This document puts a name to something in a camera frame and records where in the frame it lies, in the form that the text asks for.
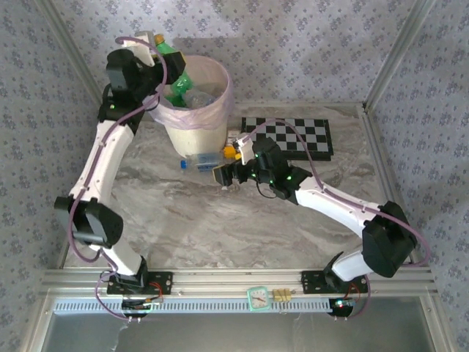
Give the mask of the green soda bottle yellow cap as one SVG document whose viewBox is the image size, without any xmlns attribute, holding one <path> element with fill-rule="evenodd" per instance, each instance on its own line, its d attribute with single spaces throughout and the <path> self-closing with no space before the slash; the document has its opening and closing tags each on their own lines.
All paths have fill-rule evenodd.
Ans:
<svg viewBox="0 0 469 352">
<path fill-rule="evenodd" d="M 154 36 L 155 47 L 161 54 L 171 54 L 176 52 L 175 48 L 172 48 L 166 43 L 163 34 L 156 34 Z M 186 103 L 182 96 L 190 89 L 193 88 L 193 82 L 186 70 L 182 72 L 180 77 L 171 84 L 171 94 L 166 96 L 166 99 L 175 107 L 185 108 Z"/>
</svg>

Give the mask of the bluish clear bottle white cap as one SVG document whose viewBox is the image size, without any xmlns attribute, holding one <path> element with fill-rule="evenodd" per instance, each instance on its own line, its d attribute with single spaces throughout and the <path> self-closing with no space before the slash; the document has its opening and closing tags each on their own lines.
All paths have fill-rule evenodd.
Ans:
<svg viewBox="0 0 469 352">
<path fill-rule="evenodd" d="M 183 95 L 182 99 L 188 109 L 201 109 L 209 106 L 217 100 L 217 97 L 199 89 L 189 89 Z"/>
</svg>

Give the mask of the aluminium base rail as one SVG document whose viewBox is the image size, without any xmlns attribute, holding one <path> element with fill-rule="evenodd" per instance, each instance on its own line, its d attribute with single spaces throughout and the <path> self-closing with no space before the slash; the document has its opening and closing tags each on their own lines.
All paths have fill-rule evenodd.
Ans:
<svg viewBox="0 0 469 352">
<path fill-rule="evenodd" d="M 56 297 L 91 298 L 102 268 L 47 270 L 40 292 Z M 242 298 L 247 289 L 264 286 L 269 291 L 288 289 L 293 298 L 303 296 L 300 269 L 201 268 L 171 269 L 170 298 Z M 427 267 L 402 268 L 394 277 L 369 275 L 372 297 L 436 296 L 437 287 Z"/>
</svg>

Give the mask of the clear bottle blue label blue cap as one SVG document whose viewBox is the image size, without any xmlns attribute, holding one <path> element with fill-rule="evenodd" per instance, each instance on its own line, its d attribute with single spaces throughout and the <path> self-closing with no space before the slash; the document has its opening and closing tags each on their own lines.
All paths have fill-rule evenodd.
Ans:
<svg viewBox="0 0 469 352">
<path fill-rule="evenodd" d="M 187 155 L 180 161 L 185 171 L 209 172 L 224 162 L 222 153 L 199 153 Z"/>
</svg>

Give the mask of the black white checkerboard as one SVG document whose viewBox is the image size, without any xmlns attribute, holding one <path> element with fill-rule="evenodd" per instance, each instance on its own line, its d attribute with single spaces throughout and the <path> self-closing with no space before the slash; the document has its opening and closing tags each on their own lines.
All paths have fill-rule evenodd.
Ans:
<svg viewBox="0 0 469 352">
<path fill-rule="evenodd" d="M 328 120 L 294 118 L 286 121 L 301 135 L 313 161 L 331 161 L 334 155 Z M 283 123 L 271 122 L 263 125 L 252 136 L 252 141 L 271 138 L 291 161 L 308 159 L 303 145 L 293 129 Z"/>
</svg>

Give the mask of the pink plastic bin liner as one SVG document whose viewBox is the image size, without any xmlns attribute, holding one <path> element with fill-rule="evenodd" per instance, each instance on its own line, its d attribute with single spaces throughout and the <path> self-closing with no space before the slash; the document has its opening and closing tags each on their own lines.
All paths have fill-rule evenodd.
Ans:
<svg viewBox="0 0 469 352">
<path fill-rule="evenodd" d="M 214 95 L 217 100 L 201 109 L 178 108 L 166 99 L 171 94 L 171 87 L 167 86 L 160 103 L 153 106 L 148 114 L 154 121 L 171 128 L 216 129 L 228 120 L 234 108 L 231 77 L 221 63 L 208 56 L 189 55 L 185 61 L 185 70 L 193 82 L 193 88 Z"/>
</svg>

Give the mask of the white waste bin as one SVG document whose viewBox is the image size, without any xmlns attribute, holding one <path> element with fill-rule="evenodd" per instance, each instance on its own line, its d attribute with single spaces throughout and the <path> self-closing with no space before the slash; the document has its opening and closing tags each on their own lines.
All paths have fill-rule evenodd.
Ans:
<svg viewBox="0 0 469 352">
<path fill-rule="evenodd" d="M 181 156 L 220 151 L 227 138 L 228 120 L 216 129 L 181 130 L 163 125 L 174 149 Z"/>
</svg>

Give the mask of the small electronics board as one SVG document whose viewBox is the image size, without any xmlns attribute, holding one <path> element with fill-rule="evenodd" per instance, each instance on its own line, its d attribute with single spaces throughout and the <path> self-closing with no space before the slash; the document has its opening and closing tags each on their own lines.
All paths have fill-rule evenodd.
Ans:
<svg viewBox="0 0 469 352">
<path fill-rule="evenodd" d="M 162 303 L 163 299 L 157 296 L 144 299 L 124 299 L 121 303 L 121 310 L 127 318 L 144 318 Z"/>
<path fill-rule="evenodd" d="M 355 300 L 352 298 L 331 298 L 329 300 L 331 311 L 328 313 L 333 318 L 348 319 L 355 307 Z"/>
</svg>

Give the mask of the small mint green clock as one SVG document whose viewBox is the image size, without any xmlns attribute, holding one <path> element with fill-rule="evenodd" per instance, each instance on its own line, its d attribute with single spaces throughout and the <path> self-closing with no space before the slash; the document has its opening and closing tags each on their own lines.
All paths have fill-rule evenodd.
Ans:
<svg viewBox="0 0 469 352">
<path fill-rule="evenodd" d="M 268 289 L 263 286 L 249 288 L 246 292 L 249 309 L 252 312 L 265 311 L 270 308 Z"/>
</svg>

